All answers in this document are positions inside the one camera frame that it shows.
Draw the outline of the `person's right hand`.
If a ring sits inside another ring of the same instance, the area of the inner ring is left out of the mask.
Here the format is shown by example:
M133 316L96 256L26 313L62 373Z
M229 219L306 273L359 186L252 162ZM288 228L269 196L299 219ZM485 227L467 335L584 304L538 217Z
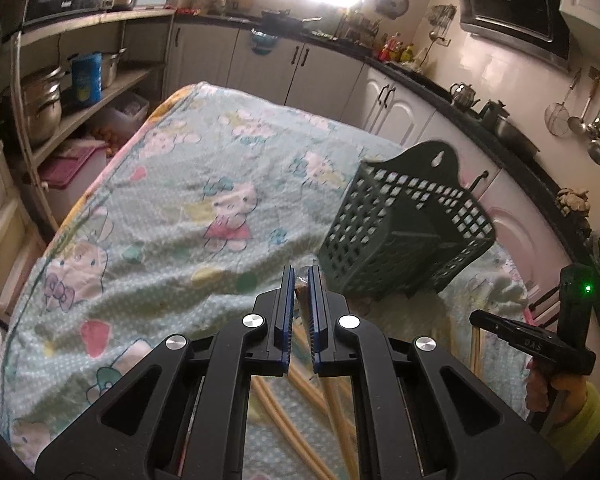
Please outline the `person's right hand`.
M564 395L564 400L559 404L558 413L562 418L577 415L586 400L588 400L588 387L586 378L582 375L555 374L548 377L539 363L531 361L528 365L527 378L527 408L532 412L545 412L550 407L550 388Z

